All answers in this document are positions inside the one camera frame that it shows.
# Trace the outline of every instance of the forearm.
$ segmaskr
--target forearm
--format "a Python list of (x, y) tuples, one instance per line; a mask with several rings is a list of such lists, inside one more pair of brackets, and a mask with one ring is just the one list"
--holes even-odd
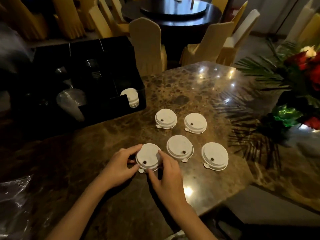
[(189, 240), (217, 240), (188, 203), (170, 213)]
[(47, 236), (46, 240), (78, 240), (104, 192), (92, 182)]

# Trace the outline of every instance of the round dining table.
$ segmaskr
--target round dining table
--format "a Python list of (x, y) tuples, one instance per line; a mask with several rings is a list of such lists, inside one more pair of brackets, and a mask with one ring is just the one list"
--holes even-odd
[(185, 46), (200, 43), (222, 16), (218, 7), (201, 0), (133, 0), (121, 12), (127, 22), (144, 17), (160, 26), (168, 60), (179, 60)]

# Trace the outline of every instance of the banquet chair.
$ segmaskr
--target banquet chair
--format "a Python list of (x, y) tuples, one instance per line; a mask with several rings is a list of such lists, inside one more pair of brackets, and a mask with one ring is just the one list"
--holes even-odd
[(216, 62), (227, 37), (234, 28), (233, 22), (211, 24), (200, 44), (188, 44), (182, 52), (180, 62), (182, 66), (200, 61)]
[(298, 38), (299, 43), (314, 41), (319, 38), (320, 34), (320, 14), (316, 13), (306, 25)]
[(113, 36), (129, 35), (129, 24), (117, 24), (105, 0), (99, 0), (100, 10)]
[(168, 60), (159, 25), (141, 17), (130, 22), (129, 32), (140, 76), (165, 71)]
[(73, 40), (86, 35), (73, 0), (52, 0), (57, 12), (54, 17), (62, 34)]
[(245, 20), (242, 22), (237, 31), (226, 39), (223, 48), (218, 56), (216, 63), (225, 66), (231, 66), (234, 62), (235, 56), (244, 42), (249, 36), (254, 24), (257, 22), (260, 13), (257, 9), (252, 10)]
[(112, 31), (98, 6), (93, 6), (89, 10), (89, 15), (94, 23), (95, 31), (100, 39), (113, 37)]
[(48, 25), (42, 14), (32, 14), (21, 0), (0, 0), (10, 18), (27, 40), (45, 40)]
[(314, 9), (312, 9), (313, 0), (310, 0), (301, 10), (297, 20), (290, 29), (290, 32), (287, 35), (285, 41), (296, 42), (298, 41), (302, 31), (306, 25), (312, 19), (312, 16), (315, 14)]
[(94, 0), (79, 0), (80, 9), (77, 10), (82, 25), (88, 30), (94, 30), (94, 23), (89, 15), (89, 10), (94, 6)]
[(227, 6), (228, 0), (212, 0), (211, 4), (217, 6), (220, 11), (223, 13), (226, 6)]
[(232, 22), (234, 22), (234, 29), (237, 27), (238, 22), (240, 21), (243, 12), (245, 11), (246, 7), (248, 5), (248, 1), (246, 1), (242, 7), (239, 9), (239, 11), (237, 12), (237, 14), (233, 17)]
[(127, 23), (121, 13), (122, 6), (121, 6), (120, 1), (119, 0), (111, 0), (111, 3), (112, 3), (112, 10), (114, 10), (115, 19), (116, 19), (117, 23), (118, 24)]

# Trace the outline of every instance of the brown marble tabletop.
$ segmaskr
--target brown marble tabletop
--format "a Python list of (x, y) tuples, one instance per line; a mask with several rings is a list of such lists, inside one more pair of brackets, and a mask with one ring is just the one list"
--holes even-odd
[[(228, 148), (232, 129), (229, 119), (213, 106), (223, 91), (236, 90), (232, 83), (242, 78), (234, 68), (210, 62), (143, 77), (145, 110), (44, 141), (23, 141), (15, 124), (3, 118), (0, 180), (33, 175), (28, 189), (33, 238), (43, 239), (49, 233), (116, 151), (138, 143), (154, 143), (166, 150), (166, 142), (173, 135), (181, 134), (191, 141), (194, 155), (187, 163), (179, 164), (187, 201), (199, 215), (251, 184), (253, 177), (245, 158)], [(155, 114), (163, 108), (172, 109), (178, 117), (173, 129), (158, 129), (155, 125)], [(193, 112), (201, 113), (207, 120), (202, 134), (184, 130), (183, 120)], [(204, 168), (200, 153), (207, 142), (218, 142), (228, 150), (225, 170)], [(120, 192), (107, 193), (84, 236), (161, 240), (173, 229), (175, 226), (155, 197), (146, 174), (137, 173)]]

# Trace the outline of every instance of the white plastic cup lid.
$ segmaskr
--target white plastic cup lid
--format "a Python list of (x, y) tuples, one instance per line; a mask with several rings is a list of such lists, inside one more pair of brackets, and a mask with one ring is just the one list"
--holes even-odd
[(194, 134), (201, 134), (207, 128), (207, 121), (199, 113), (190, 113), (184, 118), (185, 130)]
[(125, 94), (127, 95), (130, 107), (137, 107), (139, 105), (139, 96), (136, 89), (127, 88), (121, 92), (120, 96)]
[(140, 165), (141, 169), (150, 168), (153, 171), (158, 169), (158, 166), (161, 164), (161, 156), (158, 150), (160, 148), (152, 143), (142, 145), (142, 148), (136, 155), (136, 162)]
[(158, 128), (171, 129), (177, 124), (177, 116), (171, 109), (161, 109), (155, 115)]
[(204, 166), (220, 171), (226, 168), (229, 161), (227, 150), (219, 143), (209, 142), (201, 150)]
[(172, 157), (187, 162), (193, 155), (193, 145), (187, 137), (175, 135), (167, 141), (167, 151)]

